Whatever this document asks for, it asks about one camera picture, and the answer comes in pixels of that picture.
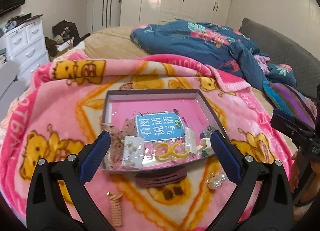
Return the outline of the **pearl hair accessory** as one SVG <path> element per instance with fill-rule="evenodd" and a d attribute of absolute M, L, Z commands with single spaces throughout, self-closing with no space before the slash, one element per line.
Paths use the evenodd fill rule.
<path fill-rule="evenodd" d="M 227 175 L 225 173 L 212 173 L 206 180 L 206 184 L 210 190 L 217 190 L 225 181 L 227 181 Z"/>

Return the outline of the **maroon large hair clip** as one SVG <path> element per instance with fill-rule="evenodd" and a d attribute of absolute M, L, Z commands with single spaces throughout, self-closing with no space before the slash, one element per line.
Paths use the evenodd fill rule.
<path fill-rule="evenodd" d="M 135 176 L 136 184 L 144 188 L 157 188 L 169 184 L 175 184 L 187 177 L 187 169 L 184 166 L 176 166 L 166 169 L 139 173 Z"/>

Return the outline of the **white bedroom door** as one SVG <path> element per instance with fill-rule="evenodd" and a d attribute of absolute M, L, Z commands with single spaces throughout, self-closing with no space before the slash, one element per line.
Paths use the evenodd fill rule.
<path fill-rule="evenodd" d="M 92 0 L 92 31 L 120 25 L 122 0 Z"/>

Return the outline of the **striped colourful pillow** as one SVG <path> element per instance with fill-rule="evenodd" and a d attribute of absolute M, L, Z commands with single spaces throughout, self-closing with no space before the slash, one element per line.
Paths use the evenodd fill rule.
<path fill-rule="evenodd" d="M 315 126 L 317 108 L 312 100 L 282 83 L 263 81 L 263 90 L 274 106 L 311 127 Z"/>

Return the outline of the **dark grey headboard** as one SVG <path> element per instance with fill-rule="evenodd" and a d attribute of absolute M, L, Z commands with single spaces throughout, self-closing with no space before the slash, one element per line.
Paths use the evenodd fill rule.
<path fill-rule="evenodd" d="M 289 65 L 297 81 L 297 90 L 317 100 L 320 66 L 317 58 L 283 34 L 248 18 L 242 20 L 240 32 L 254 41 L 261 52 L 269 54 L 272 63 Z"/>

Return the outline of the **pink sheer glitter bow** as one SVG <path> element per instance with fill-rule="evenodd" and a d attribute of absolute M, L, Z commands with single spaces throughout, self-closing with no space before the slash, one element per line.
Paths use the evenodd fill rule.
<path fill-rule="evenodd" d="M 101 130 L 110 134 L 111 145 L 107 152 L 107 165 L 110 169 L 118 169 L 123 159 L 125 136 L 137 136 L 137 127 L 134 119 L 126 119 L 121 128 L 110 123 L 102 123 Z"/>

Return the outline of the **white claw hair clip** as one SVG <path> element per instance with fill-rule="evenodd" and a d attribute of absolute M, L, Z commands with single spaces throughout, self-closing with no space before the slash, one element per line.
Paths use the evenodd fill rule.
<path fill-rule="evenodd" d="M 200 145 L 197 146 L 197 153 L 200 154 L 202 158 L 215 155 L 210 138 L 205 138 L 200 141 Z"/>

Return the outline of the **pink cartoon bear blanket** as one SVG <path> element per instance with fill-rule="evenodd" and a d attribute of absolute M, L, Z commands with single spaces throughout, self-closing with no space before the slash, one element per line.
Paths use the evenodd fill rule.
<path fill-rule="evenodd" d="M 259 162 L 281 160 L 290 171 L 291 143 L 271 127 L 272 110 L 242 78 L 179 55 L 91 59 L 77 51 L 36 69 L 1 123 L 1 193 L 22 221 L 37 161 L 79 152 L 99 135 L 107 93 L 133 89 L 200 91 L 243 154 Z M 107 192 L 123 194 L 121 230 L 204 230 L 234 190 L 230 182 L 208 188 L 207 179 L 221 171 L 211 156 L 193 163 L 185 180 L 156 189 L 101 169 L 87 189 L 106 217 Z"/>

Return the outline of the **white earring card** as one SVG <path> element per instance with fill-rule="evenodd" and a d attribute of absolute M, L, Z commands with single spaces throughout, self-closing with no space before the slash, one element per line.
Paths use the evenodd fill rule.
<path fill-rule="evenodd" d="M 127 169 L 142 169 L 144 152 L 143 137 L 125 136 L 122 166 Z"/>

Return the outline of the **blue floral quilt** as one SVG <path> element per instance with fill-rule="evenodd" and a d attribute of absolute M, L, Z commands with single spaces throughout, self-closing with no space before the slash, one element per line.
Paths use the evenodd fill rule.
<path fill-rule="evenodd" d="M 227 26 L 176 20 L 138 26 L 130 37 L 150 54 L 186 56 L 243 78 L 259 90 L 263 90 L 264 81 L 297 85 L 290 66 L 270 63 L 269 55 L 261 52 L 254 41 Z"/>

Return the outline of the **yellow hoop earrings pack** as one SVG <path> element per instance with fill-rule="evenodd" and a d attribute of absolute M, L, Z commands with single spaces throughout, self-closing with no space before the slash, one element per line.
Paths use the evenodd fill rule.
<path fill-rule="evenodd" d="M 189 146 L 184 142 L 160 142 L 153 146 L 155 159 L 159 162 L 185 159 L 189 156 Z"/>

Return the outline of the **grey shallow box tray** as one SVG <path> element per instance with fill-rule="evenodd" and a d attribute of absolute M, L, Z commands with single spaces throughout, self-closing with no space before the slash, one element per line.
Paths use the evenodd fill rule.
<path fill-rule="evenodd" d="M 222 117 L 200 90 L 113 90 L 106 95 L 101 127 L 112 136 L 103 169 L 142 172 L 191 163 L 213 155 L 201 140 Z"/>

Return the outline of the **white drawer chest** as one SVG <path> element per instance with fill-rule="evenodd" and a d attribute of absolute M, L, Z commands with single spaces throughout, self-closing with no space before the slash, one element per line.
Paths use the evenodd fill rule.
<path fill-rule="evenodd" d="M 29 85 L 33 72 L 50 62 L 46 49 L 42 16 L 36 15 L 1 36 L 6 60 L 18 66 L 17 79 Z"/>

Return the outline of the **black bag on floor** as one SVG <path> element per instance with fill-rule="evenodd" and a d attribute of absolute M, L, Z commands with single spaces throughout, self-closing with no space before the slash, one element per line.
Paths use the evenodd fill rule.
<path fill-rule="evenodd" d="M 52 27 L 53 35 L 60 35 L 64 41 L 73 39 L 73 43 L 76 46 L 80 41 L 81 37 L 78 32 L 76 24 L 63 20 Z"/>

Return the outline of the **tan bed sheet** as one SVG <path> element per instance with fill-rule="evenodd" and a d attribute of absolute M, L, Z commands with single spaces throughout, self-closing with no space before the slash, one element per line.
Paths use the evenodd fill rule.
<path fill-rule="evenodd" d="M 93 59 L 137 59 L 149 55 L 131 40 L 132 30 L 131 27 L 99 30 L 84 40 L 84 52 Z"/>

